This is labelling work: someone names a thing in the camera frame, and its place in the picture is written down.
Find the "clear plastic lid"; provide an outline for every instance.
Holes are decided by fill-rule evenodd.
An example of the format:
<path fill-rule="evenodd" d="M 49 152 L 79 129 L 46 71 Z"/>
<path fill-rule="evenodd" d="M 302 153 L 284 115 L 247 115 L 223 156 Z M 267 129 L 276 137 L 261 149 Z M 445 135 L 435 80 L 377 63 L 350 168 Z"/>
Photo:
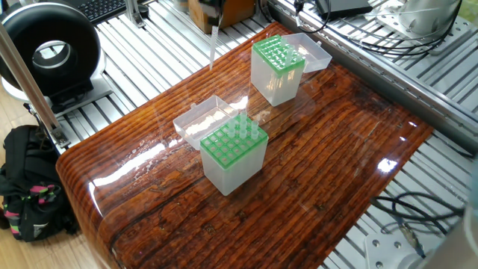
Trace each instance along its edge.
<path fill-rule="evenodd" d="M 305 57 L 304 72 L 325 69 L 332 60 L 332 56 L 320 47 L 321 43 L 314 42 L 307 34 L 289 34 L 282 38 Z"/>
<path fill-rule="evenodd" d="M 173 120 L 174 128 L 194 149 L 199 150 L 201 139 L 236 117 L 238 111 L 221 98 L 212 96 Z"/>

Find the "wood grain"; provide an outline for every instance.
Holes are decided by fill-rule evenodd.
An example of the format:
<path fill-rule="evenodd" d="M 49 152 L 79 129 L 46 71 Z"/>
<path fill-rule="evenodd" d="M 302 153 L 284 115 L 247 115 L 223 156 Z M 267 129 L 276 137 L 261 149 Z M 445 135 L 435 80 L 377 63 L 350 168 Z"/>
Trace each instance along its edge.
<path fill-rule="evenodd" d="M 57 164 L 81 228 L 114 268 L 316 268 L 432 128 L 332 62 L 275 108 L 250 83 L 274 23 Z M 173 120 L 211 95 L 269 134 L 263 169 L 224 197 Z"/>

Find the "metal slat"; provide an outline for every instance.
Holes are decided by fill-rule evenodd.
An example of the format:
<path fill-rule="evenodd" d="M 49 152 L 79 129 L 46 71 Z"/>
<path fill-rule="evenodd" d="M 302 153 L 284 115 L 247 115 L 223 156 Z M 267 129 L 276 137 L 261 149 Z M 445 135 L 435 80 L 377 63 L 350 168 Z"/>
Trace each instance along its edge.
<path fill-rule="evenodd" d="M 478 75 L 477 58 L 478 46 L 474 53 L 459 64 L 459 68 L 455 68 L 436 83 L 434 81 L 432 83 L 433 88 L 453 98 L 466 84 L 473 81 Z"/>
<path fill-rule="evenodd" d="M 73 112 L 67 113 L 65 115 L 65 118 L 70 123 L 73 128 L 73 131 L 75 131 L 80 140 L 85 140 L 90 136 L 88 132 L 84 129 L 84 127 L 81 125 L 81 123 L 78 121 L 78 119 L 75 117 Z"/>
<path fill-rule="evenodd" d="M 437 165 L 443 167 L 450 175 L 462 182 L 463 185 L 468 185 L 467 179 L 470 177 L 470 175 L 462 168 L 456 166 L 456 164 L 454 164 L 450 159 L 443 156 L 425 143 L 418 148 L 418 151 L 421 152 L 422 155 L 432 159 Z"/>
<path fill-rule="evenodd" d="M 101 131 L 104 127 L 108 126 L 108 121 L 98 111 L 94 104 L 85 105 L 80 108 L 80 111 L 83 111 L 82 114 L 86 115 L 85 119 L 91 123 L 96 132 Z"/>
<path fill-rule="evenodd" d="M 418 74 L 417 78 L 421 78 L 424 81 L 428 81 L 434 75 L 441 72 L 445 73 L 442 70 L 450 68 L 457 61 L 463 58 L 463 55 L 466 55 L 470 51 L 470 47 L 476 41 L 469 39 L 465 41 L 457 49 L 453 50 L 450 53 L 440 54 L 440 55 L 429 55 L 420 62 L 416 63 L 409 71 L 414 74 Z"/>
<path fill-rule="evenodd" d="M 121 119 L 122 115 L 117 110 L 117 108 L 108 100 L 108 98 L 103 97 L 95 103 L 100 107 L 99 111 L 102 111 L 103 114 L 109 119 L 111 123 Z"/>
<path fill-rule="evenodd" d="M 111 61 L 109 58 L 106 59 L 106 73 L 109 75 L 112 81 L 118 88 L 125 93 L 125 95 L 130 99 L 136 107 L 140 107 L 142 104 L 146 103 L 148 100 L 141 93 L 137 87 L 135 87 L 127 78 L 126 75 L 123 74 Z"/>
<path fill-rule="evenodd" d="M 60 117 L 58 119 L 58 122 L 60 123 L 60 126 L 63 129 L 63 132 L 65 133 L 69 142 L 71 142 L 69 147 L 81 142 L 80 138 L 78 138 L 78 135 L 76 135 L 75 131 L 73 131 L 72 126 L 68 123 L 65 117 Z"/>
<path fill-rule="evenodd" d="M 197 47 L 187 41 L 176 30 L 172 29 L 159 15 L 155 12 L 149 14 L 149 20 L 146 20 L 146 25 L 150 26 L 150 22 L 154 24 L 151 30 L 156 34 L 161 32 L 163 37 L 172 43 L 172 46 L 181 48 L 181 53 L 188 55 L 191 59 L 194 59 L 200 67 L 205 67 L 209 64 L 209 59 L 204 53 L 202 53 Z"/>
<path fill-rule="evenodd" d="M 144 59 L 147 64 L 152 68 L 154 68 L 157 74 L 160 74 L 163 79 L 168 82 L 168 87 L 173 86 L 179 83 L 182 79 L 187 78 L 191 73 L 186 70 L 180 62 L 173 58 L 168 52 L 162 49 L 161 46 L 155 47 L 155 50 L 150 49 L 146 45 L 146 40 L 148 36 L 146 32 L 138 27 L 132 25 L 129 20 L 125 16 L 121 16 L 121 20 L 112 19 L 110 20 L 111 26 L 113 26 L 118 33 L 121 33 L 121 36 L 124 40 L 131 45 L 138 52 L 138 54 Z M 138 38 L 138 36 L 134 33 L 141 33 L 139 34 L 143 38 Z"/>
<path fill-rule="evenodd" d="M 367 237 L 359 228 L 352 226 L 349 232 L 345 235 L 349 242 L 355 244 L 361 250 L 361 255 L 365 254 L 365 238 Z"/>
<path fill-rule="evenodd" d="M 467 173 L 471 173 L 473 171 L 473 162 L 472 160 L 461 156 L 455 150 L 451 149 L 447 145 L 445 145 L 439 138 L 430 136 L 426 143 L 429 144 L 432 148 L 438 150 L 442 155 L 447 156 L 449 159 L 453 160 L 457 166 L 465 170 Z"/>
<path fill-rule="evenodd" d="M 244 21 L 242 21 L 242 23 L 247 26 L 247 28 L 253 30 L 254 34 L 259 34 L 262 30 L 264 30 L 264 27 L 260 26 L 251 19 L 245 19 Z"/>
<path fill-rule="evenodd" d="M 123 104 L 123 102 L 118 98 L 116 94 L 110 94 L 109 96 L 107 96 L 107 98 L 117 107 L 117 109 L 121 111 L 123 115 L 126 115 L 131 111 Z"/>
<path fill-rule="evenodd" d="M 365 269 L 365 258 L 347 240 L 342 239 L 335 250 L 340 253 L 354 268 Z"/>
<path fill-rule="evenodd" d="M 202 54 L 203 58 L 207 60 L 206 64 L 209 64 L 209 44 L 176 19 L 171 13 L 163 9 L 159 3 L 153 2 L 149 5 L 149 17 L 161 30 L 164 30 L 171 37 L 174 37 L 180 46 L 184 48 L 186 48 L 186 46 L 195 48 L 195 50 Z M 221 55 L 221 51 L 216 50 L 214 60 L 218 59 Z"/>
<path fill-rule="evenodd" d="M 411 160 L 430 177 L 433 177 L 440 182 L 445 182 L 445 184 L 451 189 L 457 190 L 461 196 L 468 196 L 470 190 L 467 188 L 467 186 L 463 185 L 462 182 L 448 175 L 440 167 L 436 166 L 431 161 L 423 157 L 419 152 L 416 152 L 412 156 Z"/>
<path fill-rule="evenodd" d="M 329 269 L 340 269 L 330 258 L 325 259 L 323 264 Z"/>
<path fill-rule="evenodd" d="M 202 65 L 193 56 L 189 55 L 181 47 L 177 46 L 173 40 L 170 39 L 163 31 L 161 31 L 155 23 L 149 19 L 145 19 L 146 32 L 151 35 L 158 43 L 160 43 L 166 50 L 175 55 L 191 72 L 196 72 L 201 69 Z"/>
<path fill-rule="evenodd" d="M 249 39 L 251 37 L 254 37 L 254 32 L 248 29 L 244 24 L 241 22 L 238 22 L 234 25 L 232 25 L 234 29 L 236 29 L 240 34 L 246 37 L 246 39 Z"/>
<path fill-rule="evenodd" d="M 174 5 L 171 1 L 165 1 L 164 3 L 168 4 L 170 7 L 173 8 L 173 10 L 175 10 Z M 193 27 L 193 28 L 197 27 L 194 24 L 193 20 L 186 13 L 177 11 L 177 15 L 180 16 L 185 22 L 189 22 L 191 27 Z M 239 43 L 237 41 L 233 40 L 230 36 L 225 34 L 223 31 L 218 32 L 217 39 L 220 41 L 219 46 L 223 46 L 223 49 L 224 49 L 225 52 L 228 52 L 231 49 L 239 46 Z"/>
<path fill-rule="evenodd" d="M 462 62 L 469 59 L 471 55 L 474 55 L 475 52 L 476 49 L 463 51 L 460 55 L 457 55 L 456 58 L 453 59 L 453 61 L 450 61 L 448 64 L 444 65 L 443 68 L 441 68 L 439 71 L 433 73 L 432 76 L 430 76 L 425 82 L 431 86 L 434 86 L 438 82 L 442 81 L 441 92 L 444 92 L 447 89 L 445 84 L 447 84 L 448 86 L 451 86 L 452 84 L 444 78 L 447 77 L 447 75 L 451 72 L 457 70 L 457 67 L 460 67 L 462 65 Z"/>
<path fill-rule="evenodd" d="M 100 33 L 99 39 L 102 42 L 102 48 L 105 50 L 106 54 L 110 56 L 107 59 L 106 72 L 108 72 L 108 67 L 110 67 L 108 66 L 108 62 L 114 63 L 114 65 L 117 65 L 121 69 L 121 73 L 128 77 L 128 79 L 137 86 L 137 89 L 140 90 L 147 99 L 153 99 L 160 93 L 158 87 L 164 91 L 164 88 L 162 88 L 157 82 L 156 85 L 153 86 L 153 84 L 144 77 L 143 73 L 138 71 L 138 69 L 136 69 L 136 67 L 134 67 L 134 65 L 119 50 L 117 50 L 113 43 L 111 43 L 104 34 Z"/>
<path fill-rule="evenodd" d="M 413 163 L 408 162 L 403 166 L 402 169 L 408 176 L 414 179 L 422 188 L 424 188 L 427 192 L 442 198 L 443 200 L 447 201 L 449 204 L 454 205 L 455 207 L 459 208 L 463 206 L 464 197 L 458 195 L 455 190 L 446 189 L 446 186 L 438 183 L 435 180 L 427 180 L 424 183 L 424 179 L 427 179 L 428 176 L 418 167 L 416 167 Z"/>
<path fill-rule="evenodd" d="M 457 93 L 454 97 L 453 100 L 458 102 L 460 105 L 463 105 L 465 108 L 468 108 L 463 102 L 465 101 L 470 101 L 476 100 L 477 98 L 471 97 L 471 94 L 474 94 L 474 92 L 477 90 L 478 87 L 478 77 L 474 78 L 468 85 L 466 85 L 459 93 Z"/>
<path fill-rule="evenodd" d="M 224 28 L 222 31 L 224 31 L 224 33 L 236 40 L 236 42 L 238 42 L 239 44 L 242 44 L 247 41 L 247 37 L 243 36 L 231 26 Z"/>
<path fill-rule="evenodd" d="M 78 109 L 72 111 L 72 115 L 77 119 L 77 121 L 81 124 L 81 126 L 86 131 L 86 133 L 88 133 L 89 136 L 92 136 L 96 133 L 95 130 L 91 127 L 90 123 L 87 121 L 87 119 L 84 118 L 83 114 Z"/>
<path fill-rule="evenodd" d="M 149 99 L 155 98 L 170 88 L 170 84 L 164 80 L 144 59 L 131 47 L 110 24 L 104 22 L 97 25 L 101 31 L 99 39 L 105 42 L 105 52 L 121 70 L 128 75 L 135 84 L 144 84 L 146 89 L 139 87 Z"/>
<path fill-rule="evenodd" d="M 211 42 L 211 35 L 210 34 L 205 34 L 202 32 L 201 29 L 199 29 L 196 24 L 193 22 L 193 20 L 184 12 L 177 11 L 174 8 L 174 5 L 171 1 L 161 1 L 159 4 L 164 7 L 168 12 L 173 14 L 177 19 L 179 19 L 182 23 L 184 23 L 188 28 L 193 29 L 194 33 L 196 33 L 199 37 L 201 37 L 207 44 L 210 44 Z M 230 47 L 226 45 L 225 42 L 223 42 L 223 39 L 221 37 L 217 37 L 216 41 L 216 52 L 220 51 L 222 55 L 227 53 L 229 50 L 231 50 Z"/>
<path fill-rule="evenodd" d="M 329 254 L 329 259 L 340 269 L 352 268 L 349 265 L 344 263 L 344 260 L 341 259 L 337 253 L 331 252 Z"/>
<path fill-rule="evenodd" d="M 186 38 L 195 40 L 201 40 L 200 44 L 196 44 L 206 55 L 209 55 L 211 51 L 211 38 L 202 32 L 201 29 L 196 27 L 192 22 L 188 22 L 182 16 L 178 15 L 178 11 L 165 4 L 164 1 L 157 1 L 152 4 L 156 12 L 168 21 L 177 31 L 180 31 Z M 224 45 L 220 40 L 217 40 L 216 56 L 224 55 L 227 52 L 224 49 Z"/>

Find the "black cable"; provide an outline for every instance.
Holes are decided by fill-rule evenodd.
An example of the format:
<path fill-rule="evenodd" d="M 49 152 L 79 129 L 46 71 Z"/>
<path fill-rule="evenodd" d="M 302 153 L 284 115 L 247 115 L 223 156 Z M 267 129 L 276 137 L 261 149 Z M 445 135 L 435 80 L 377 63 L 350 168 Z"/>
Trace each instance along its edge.
<path fill-rule="evenodd" d="M 266 15 L 266 13 L 262 10 L 261 0 L 257 0 L 257 5 L 259 7 L 259 11 L 261 11 L 262 16 L 264 16 L 264 18 L 266 18 L 267 22 L 272 23 L 272 21 L 269 19 L 269 17 Z"/>
<path fill-rule="evenodd" d="M 294 1 L 294 7 L 296 8 L 296 17 L 298 17 L 299 12 L 304 9 L 304 4 L 305 3 L 306 3 L 306 0 L 295 0 Z M 318 0 L 315 0 L 315 5 L 318 6 Z M 325 20 L 325 22 L 323 22 L 322 27 L 320 27 L 320 28 L 318 28 L 317 30 L 314 30 L 314 31 L 308 31 L 308 30 L 305 30 L 304 28 L 302 28 L 300 26 L 297 26 L 299 28 L 299 30 L 301 30 L 302 32 L 307 33 L 307 34 L 315 34 L 319 31 L 322 31 L 327 26 L 327 23 L 329 23 L 329 20 L 330 20 L 330 13 L 331 13 L 330 10 L 332 9 L 332 4 L 331 4 L 330 0 L 327 0 L 327 8 L 328 8 L 329 12 L 327 13 L 326 20 Z"/>
<path fill-rule="evenodd" d="M 360 46 L 361 48 L 365 49 L 365 50 L 368 50 L 370 52 L 375 52 L 375 53 L 379 53 L 379 54 L 384 54 L 384 55 L 397 55 L 397 56 L 415 56 L 415 55 L 422 55 L 424 53 L 427 53 L 433 49 L 435 49 L 437 46 L 440 46 L 440 44 L 442 44 L 444 42 L 444 39 L 447 37 L 447 35 L 451 32 L 451 29 L 453 28 L 453 25 L 454 25 L 454 22 L 456 20 L 456 17 L 458 16 L 458 13 L 459 13 L 459 10 L 460 10 L 460 7 L 462 6 L 462 0 L 460 0 L 458 6 L 456 7 L 455 9 L 455 12 L 453 14 L 453 20 L 452 22 L 450 23 L 450 25 L 448 26 L 448 29 L 436 40 L 433 40 L 433 41 L 429 41 L 427 43 L 423 43 L 423 44 L 420 44 L 420 45 L 415 45 L 415 46 L 408 46 L 408 47 L 400 47 L 400 48 L 394 48 L 394 47 L 386 47 L 386 46 L 379 46 L 379 45 L 375 45 L 375 44 L 372 44 L 372 43 L 366 43 L 366 42 L 360 42 L 360 40 L 355 40 L 355 44 Z M 334 31 L 336 34 L 339 34 L 341 35 L 343 38 L 347 38 L 348 40 L 351 40 L 350 38 L 348 38 L 347 36 L 343 35 L 342 33 L 338 33 L 337 31 L 335 31 L 335 29 L 331 29 L 332 31 Z M 397 49 L 417 49 L 417 48 L 420 48 L 420 47 L 423 47 L 423 46 L 428 46 L 428 45 L 432 45 L 430 48 L 422 51 L 422 52 L 415 52 L 415 53 L 392 53 L 392 52 L 381 52 L 379 50 L 376 50 L 376 49 L 372 49 L 372 48 L 367 48 L 367 47 L 363 47 L 362 45 L 365 44 L 367 46 L 372 46 L 374 48 L 378 48 L 378 49 L 387 49 L 387 50 L 397 50 Z"/>
<path fill-rule="evenodd" d="M 416 197 L 427 198 L 427 199 L 432 200 L 433 202 L 438 203 L 439 205 L 442 205 L 442 206 L 448 208 L 453 213 L 455 213 L 456 216 L 463 217 L 463 215 L 465 215 L 465 209 L 464 208 L 457 208 L 457 207 L 449 204 L 448 202 L 445 202 L 442 199 L 440 199 L 438 197 L 435 197 L 433 195 L 430 195 L 430 194 L 424 194 L 424 193 L 420 193 L 420 192 L 416 192 L 416 191 L 410 191 L 410 192 L 406 192 L 404 194 L 400 194 L 399 196 L 395 197 L 395 199 L 400 200 L 403 197 L 407 197 L 407 196 L 416 196 Z M 392 210 L 395 210 L 395 211 L 397 210 L 397 204 L 395 202 L 392 202 L 391 207 L 392 207 Z"/>
<path fill-rule="evenodd" d="M 331 9 L 331 1 L 330 0 L 326 0 L 327 3 L 328 3 L 328 8 L 329 10 Z M 294 7 L 296 8 L 296 16 L 299 15 L 299 12 L 303 9 L 303 5 L 305 3 L 305 0 L 296 0 L 294 2 Z M 456 7 L 456 10 L 455 10 L 455 13 L 454 13 L 454 20 L 450 23 L 450 26 L 448 27 L 448 29 L 436 40 L 432 40 L 432 41 L 429 41 L 427 43 L 423 43 L 423 44 L 420 44 L 420 45 L 414 45 L 414 46 L 407 46 L 407 47 L 400 47 L 400 48 L 396 48 L 396 47 L 388 47 L 388 46 L 380 46 L 380 45 L 375 45 L 375 44 L 372 44 L 372 43 L 367 43 L 367 42 L 361 42 L 360 40 L 354 40 L 352 38 L 349 38 L 348 36 L 336 31 L 335 29 L 333 28 L 330 28 L 329 29 L 331 31 L 333 31 L 334 33 L 336 33 L 337 35 L 343 37 L 344 39 L 347 39 L 353 43 L 355 43 L 357 46 L 360 46 L 362 49 L 364 50 L 367 50 L 369 52 L 375 52 L 375 53 L 378 53 L 378 54 L 383 54 L 383 55 L 396 55 L 396 56 L 415 56 L 415 55 L 422 55 L 422 54 L 425 54 L 433 49 L 435 49 L 437 46 L 439 46 L 440 44 L 442 44 L 444 42 L 444 39 L 445 37 L 447 37 L 447 35 L 450 33 L 451 29 L 453 28 L 453 22 L 455 21 L 456 17 L 458 16 L 458 13 L 459 13 L 459 9 L 462 5 L 462 0 L 460 0 L 458 6 Z M 299 29 L 301 31 L 304 31 L 305 33 L 308 33 L 308 34 L 313 34 L 313 33 L 317 33 L 318 31 L 321 31 L 322 29 L 324 29 L 326 27 L 326 24 L 327 22 L 329 22 L 329 14 L 327 16 L 327 19 L 326 21 L 323 23 L 322 27 L 316 31 L 306 31 L 304 30 L 303 28 L 299 27 Z M 400 53 L 396 53 L 396 52 L 390 52 L 390 51 L 395 51 L 395 50 L 402 50 L 402 49 L 410 49 L 410 50 L 413 50 L 413 49 L 417 49 L 417 48 L 420 48 L 420 47 L 424 47 L 424 46 L 431 46 L 429 47 L 428 49 L 425 49 L 424 51 L 422 52 L 413 52 L 413 53 L 409 53 L 409 52 L 400 52 Z"/>
<path fill-rule="evenodd" d="M 423 217 L 418 217 L 418 216 L 415 216 L 415 215 L 404 214 L 404 213 L 394 211 L 394 210 L 389 209 L 388 207 L 382 205 L 379 202 L 380 200 L 395 202 L 399 205 L 405 206 L 407 208 L 410 208 L 410 209 L 416 211 L 417 213 L 423 215 Z M 428 215 L 426 212 L 424 212 L 424 214 L 422 214 L 421 212 L 423 212 L 423 211 L 421 211 L 419 208 L 416 208 L 414 205 L 410 205 L 407 202 L 403 202 L 401 200 L 397 200 L 396 198 L 390 198 L 390 197 L 374 197 L 374 198 L 370 199 L 370 203 L 373 206 L 377 207 L 378 209 L 389 213 L 390 215 L 393 215 L 395 217 L 401 217 L 401 218 L 404 218 L 404 219 L 407 219 L 407 220 L 434 221 L 434 220 L 446 220 L 447 218 L 462 216 L 460 214 L 457 214 L 456 212 L 451 212 L 449 214 L 437 215 L 437 216 L 432 217 L 432 216 Z"/>

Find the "pipette tip box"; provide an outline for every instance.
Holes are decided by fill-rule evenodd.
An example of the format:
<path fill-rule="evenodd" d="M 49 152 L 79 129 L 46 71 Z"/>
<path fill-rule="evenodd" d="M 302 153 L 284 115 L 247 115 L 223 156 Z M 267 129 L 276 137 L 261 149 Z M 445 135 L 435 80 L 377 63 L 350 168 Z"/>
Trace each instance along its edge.
<path fill-rule="evenodd" d="M 272 105 L 297 95 L 305 58 L 279 35 L 252 45 L 251 82 Z"/>
<path fill-rule="evenodd" d="M 262 168 L 268 139 L 246 114 L 231 118 L 201 140 L 206 177 L 224 196 L 229 195 Z"/>

